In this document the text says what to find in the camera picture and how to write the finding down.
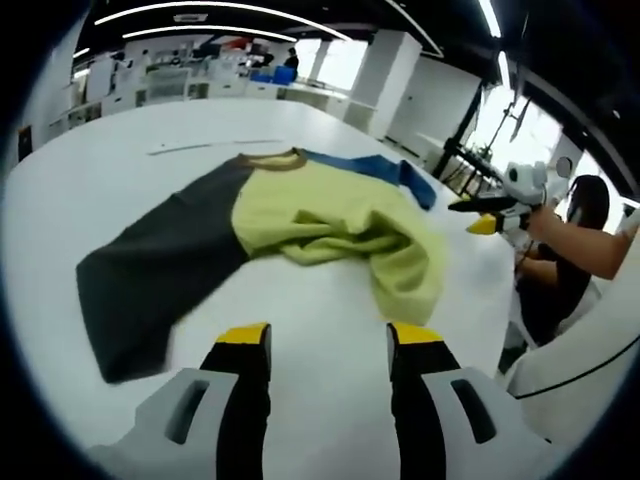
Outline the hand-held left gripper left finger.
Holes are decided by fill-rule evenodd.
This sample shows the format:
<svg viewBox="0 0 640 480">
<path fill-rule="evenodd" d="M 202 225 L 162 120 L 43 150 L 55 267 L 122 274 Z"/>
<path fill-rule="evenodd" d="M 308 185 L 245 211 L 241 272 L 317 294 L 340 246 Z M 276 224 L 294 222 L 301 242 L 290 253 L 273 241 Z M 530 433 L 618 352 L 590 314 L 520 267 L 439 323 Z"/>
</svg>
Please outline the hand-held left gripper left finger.
<svg viewBox="0 0 640 480">
<path fill-rule="evenodd" d="M 271 410 L 271 326 L 220 335 L 197 369 L 145 399 L 133 427 L 92 459 L 112 479 L 260 479 Z"/>
</svg>

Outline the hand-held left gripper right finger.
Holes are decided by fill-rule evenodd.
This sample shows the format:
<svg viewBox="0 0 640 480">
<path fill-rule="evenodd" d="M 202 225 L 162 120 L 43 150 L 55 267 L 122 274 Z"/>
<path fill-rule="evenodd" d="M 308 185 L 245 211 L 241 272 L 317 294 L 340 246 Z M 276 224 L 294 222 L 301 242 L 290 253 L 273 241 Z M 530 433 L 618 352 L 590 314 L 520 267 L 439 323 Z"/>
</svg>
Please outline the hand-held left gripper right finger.
<svg viewBox="0 0 640 480">
<path fill-rule="evenodd" d="M 481 371 L 461 367 L 443 338 L 387 325 L 388 364 L 403 479 L 545 479 L 553 446 L 519 402 Z"/>
</svg>

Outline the person's right hand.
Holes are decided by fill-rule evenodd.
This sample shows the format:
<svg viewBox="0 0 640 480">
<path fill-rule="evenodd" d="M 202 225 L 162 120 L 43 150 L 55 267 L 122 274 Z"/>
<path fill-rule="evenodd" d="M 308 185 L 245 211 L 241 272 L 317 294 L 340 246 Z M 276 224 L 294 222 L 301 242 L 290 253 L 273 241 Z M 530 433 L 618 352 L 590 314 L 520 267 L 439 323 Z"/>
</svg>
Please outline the person's right hand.
<svg viewBox="0 0 640 480">
<path fill-rule="evenodd" d="M 547 206 L 541 206 L 530 214 L 527 233 L 533 240 L 553 247 L 560 238 L 563 228 L 564 222 L 555 212 Z"/>
</svg>

